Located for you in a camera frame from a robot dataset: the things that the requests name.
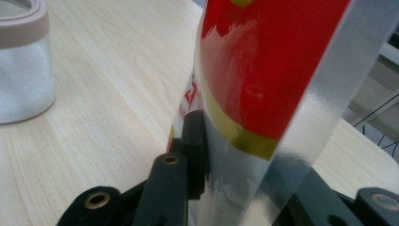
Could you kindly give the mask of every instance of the white container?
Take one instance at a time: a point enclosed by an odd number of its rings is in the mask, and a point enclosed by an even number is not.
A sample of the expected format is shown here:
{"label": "white container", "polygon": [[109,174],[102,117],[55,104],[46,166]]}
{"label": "white container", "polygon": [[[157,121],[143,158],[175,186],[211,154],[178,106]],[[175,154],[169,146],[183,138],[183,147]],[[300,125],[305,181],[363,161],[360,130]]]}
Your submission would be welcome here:
{"label": "white container", "polygon": [[56,97],[43,0],[0,0],[0,123],[46,110]]}

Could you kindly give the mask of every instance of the wooden table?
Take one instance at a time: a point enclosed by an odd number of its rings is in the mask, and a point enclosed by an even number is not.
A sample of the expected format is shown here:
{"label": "wooden table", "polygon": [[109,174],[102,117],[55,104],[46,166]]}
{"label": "wooden table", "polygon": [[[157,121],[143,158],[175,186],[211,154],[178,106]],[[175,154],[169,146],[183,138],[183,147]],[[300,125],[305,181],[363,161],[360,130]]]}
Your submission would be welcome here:
{"label": "wooden table", "polygon": [[[55,225],[83,191],[135,186],[165,151],[192,69],[201,8],[190,0],[48,0],[57,97],[0,125],[0,225]],[[341,121],[315,167],[349,196],[399,193],[399,168]]]}

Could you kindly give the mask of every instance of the table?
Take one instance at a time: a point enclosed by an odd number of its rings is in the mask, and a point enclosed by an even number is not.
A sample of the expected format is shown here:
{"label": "table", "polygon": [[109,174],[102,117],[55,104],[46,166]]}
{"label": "table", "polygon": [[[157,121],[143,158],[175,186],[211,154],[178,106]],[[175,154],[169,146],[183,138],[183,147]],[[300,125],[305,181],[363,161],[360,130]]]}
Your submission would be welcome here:
{"label": "table", "polygon": [[[201,8],[190,0],[48,0],[57,97],[0,125],[0,225],[55,225],[83,191],[145,180],[192,69]],[[399,167],[341,121],[315,164],[354,197],[399,193]]]}

